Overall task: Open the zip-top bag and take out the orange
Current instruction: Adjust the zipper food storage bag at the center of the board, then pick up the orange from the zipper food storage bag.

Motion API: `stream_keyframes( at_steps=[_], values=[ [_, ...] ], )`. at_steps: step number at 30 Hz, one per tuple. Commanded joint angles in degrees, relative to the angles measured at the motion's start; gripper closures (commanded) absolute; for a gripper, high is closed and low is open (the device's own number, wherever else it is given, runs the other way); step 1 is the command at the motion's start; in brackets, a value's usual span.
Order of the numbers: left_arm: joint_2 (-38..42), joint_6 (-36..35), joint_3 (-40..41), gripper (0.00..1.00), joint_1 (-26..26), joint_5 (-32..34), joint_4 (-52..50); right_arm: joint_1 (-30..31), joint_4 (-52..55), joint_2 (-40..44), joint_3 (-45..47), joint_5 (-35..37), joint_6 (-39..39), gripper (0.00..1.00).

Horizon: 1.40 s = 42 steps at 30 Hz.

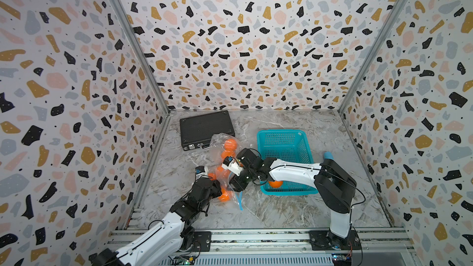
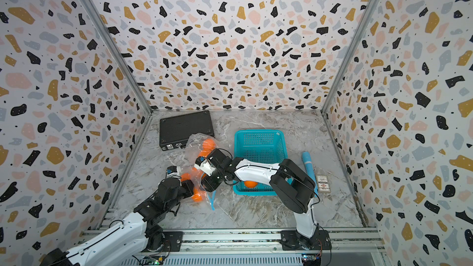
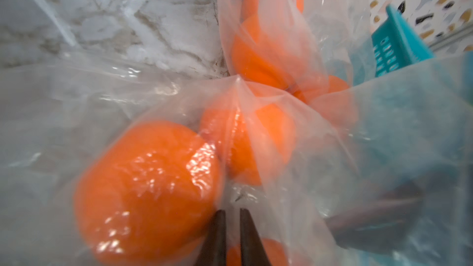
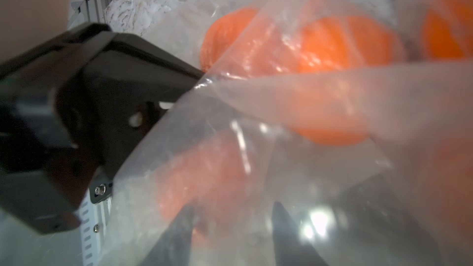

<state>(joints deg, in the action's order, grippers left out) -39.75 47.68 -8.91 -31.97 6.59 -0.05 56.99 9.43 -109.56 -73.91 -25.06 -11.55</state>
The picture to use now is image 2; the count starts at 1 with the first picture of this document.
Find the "clear zip-top plastic bag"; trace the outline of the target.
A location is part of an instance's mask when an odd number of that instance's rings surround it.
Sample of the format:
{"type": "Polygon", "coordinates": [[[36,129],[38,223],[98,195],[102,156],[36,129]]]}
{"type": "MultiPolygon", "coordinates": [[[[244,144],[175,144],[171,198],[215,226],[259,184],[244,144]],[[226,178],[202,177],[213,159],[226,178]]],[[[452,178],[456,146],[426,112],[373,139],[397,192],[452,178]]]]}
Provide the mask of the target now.
{"type": "Polygon", "coordinates": [[[214,149],[223,152],[228,157],[233,157],[233,142],[232,139],[217,140],[202,133],[192,134],[189,137],[185,147],[185,159],[188,162],[188,167],[184,168],[182,182],[192,181],[193,195],[191,199],[194,203],[206,203],[209,209],[215,210],[216,191],[207,192],[201,183],[205,177],[209,177],[216,170],[211,166],[207,157],[214,149]]]}

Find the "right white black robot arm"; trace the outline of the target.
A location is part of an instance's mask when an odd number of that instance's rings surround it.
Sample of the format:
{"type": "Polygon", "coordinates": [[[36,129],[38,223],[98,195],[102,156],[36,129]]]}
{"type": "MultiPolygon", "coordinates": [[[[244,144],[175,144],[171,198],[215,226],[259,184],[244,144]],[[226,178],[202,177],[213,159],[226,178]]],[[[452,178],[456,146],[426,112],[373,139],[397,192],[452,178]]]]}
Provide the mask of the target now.
{"type": "Polygon", "coordinates": [[[251,181],[269,185],[280,201],[293,211],[299,236],[310,239],[319,229],[312,212],[315,182],[289,159],[280,163],[257,163],[246,158],[231,158],[220,149],[214,149],[208,156],[198,157],[194,168],[203,171],[200,182],[207,192],[214,192],[222,183],[233,185],[251,181]]]}

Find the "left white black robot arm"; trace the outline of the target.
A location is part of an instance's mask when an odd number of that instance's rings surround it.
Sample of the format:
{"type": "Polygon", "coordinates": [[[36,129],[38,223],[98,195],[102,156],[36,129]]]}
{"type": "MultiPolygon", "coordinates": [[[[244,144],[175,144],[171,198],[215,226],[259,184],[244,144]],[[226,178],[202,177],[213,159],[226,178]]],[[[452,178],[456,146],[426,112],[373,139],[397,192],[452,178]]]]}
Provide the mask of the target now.
{"type": "Polygon", "coordinates": [[[48,253],[42,266],[114,266],[145,249],[163,245],[159,223],[168,213],[177,214],[181,201],[193,195],[194,184],[170,177],[159,183],[150,197],[123,220],[89,241],[67,251],[59,248],[48,253]]]}

